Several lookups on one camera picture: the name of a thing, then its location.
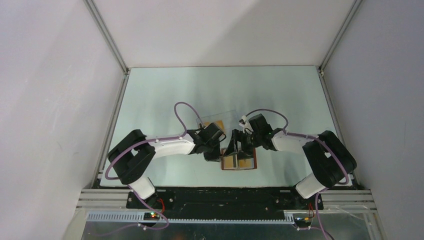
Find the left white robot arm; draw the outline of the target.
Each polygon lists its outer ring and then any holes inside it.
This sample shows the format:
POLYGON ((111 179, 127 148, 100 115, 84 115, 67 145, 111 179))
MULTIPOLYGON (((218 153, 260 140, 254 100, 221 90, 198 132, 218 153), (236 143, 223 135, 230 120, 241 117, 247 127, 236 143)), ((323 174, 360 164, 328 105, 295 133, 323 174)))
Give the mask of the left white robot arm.
POLYGON ((203 155, 206 161, 216 162, 221 158, 221 142, 227 138, 224 131, 210 123, 198 129, 185 129, 182 135, 147 138, 141 130, 131 131, 107 154, 109 166, 104 177, 127 185, 138 196, 145 208, 153 208, 158 194, 151 180, 144 175, 154 159, 172 155, 203 155))

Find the gold VIP credit card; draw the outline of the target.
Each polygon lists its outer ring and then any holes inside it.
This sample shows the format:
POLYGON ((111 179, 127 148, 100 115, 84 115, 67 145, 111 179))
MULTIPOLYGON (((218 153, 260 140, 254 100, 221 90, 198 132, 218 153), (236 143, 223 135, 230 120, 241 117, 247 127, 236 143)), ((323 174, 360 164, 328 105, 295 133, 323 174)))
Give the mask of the gold VIP credit card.
POLYGON ((238 167, 242 170, 255 169, 255 160, 253 158, 238 160, 238 167))

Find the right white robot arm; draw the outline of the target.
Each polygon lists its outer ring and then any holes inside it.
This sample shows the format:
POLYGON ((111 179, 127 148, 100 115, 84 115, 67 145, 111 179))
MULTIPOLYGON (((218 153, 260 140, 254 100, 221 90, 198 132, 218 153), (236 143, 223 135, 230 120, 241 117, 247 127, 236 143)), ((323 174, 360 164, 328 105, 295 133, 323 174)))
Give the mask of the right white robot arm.
POLYGON ((244 115, 239 125, 242 129, 232 131, 224 157, 251 159, 259 147, 305 156, 312 172, 294 186, 290 201, 297 209, 304 209, 311 197, 322 191, 335 185, 347 185, 349 174, 357 167, 354 157, 330 130, 304 134, 289 132, 285 127, 272 128, 261 113, 252 117, 244 115))

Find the clear plastic card box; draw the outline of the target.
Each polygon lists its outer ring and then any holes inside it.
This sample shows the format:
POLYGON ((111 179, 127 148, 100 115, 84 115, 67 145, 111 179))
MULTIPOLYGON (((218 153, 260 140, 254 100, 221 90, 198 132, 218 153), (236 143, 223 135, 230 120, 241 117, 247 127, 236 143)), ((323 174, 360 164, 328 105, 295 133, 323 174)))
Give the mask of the clear plastic card box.
POLYGON ((239 127, 239 118, 236 110, 230 110, 196 119, 198 126, 207 127, 211 123, 217 124, 225 134, 231 134, 232 130, 239 127))

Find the brown leather card holder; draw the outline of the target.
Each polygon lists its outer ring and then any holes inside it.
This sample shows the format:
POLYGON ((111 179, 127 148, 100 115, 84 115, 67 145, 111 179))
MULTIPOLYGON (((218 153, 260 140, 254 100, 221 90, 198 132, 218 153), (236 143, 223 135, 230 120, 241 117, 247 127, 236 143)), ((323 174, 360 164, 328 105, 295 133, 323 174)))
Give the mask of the brown leather card holder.
POLYGON ((238 159, 236 155, 221 157, 222 171, 246 171, 255 170, 258 167, 256 150, 253 150, 253 157, 246 159, 238 159))

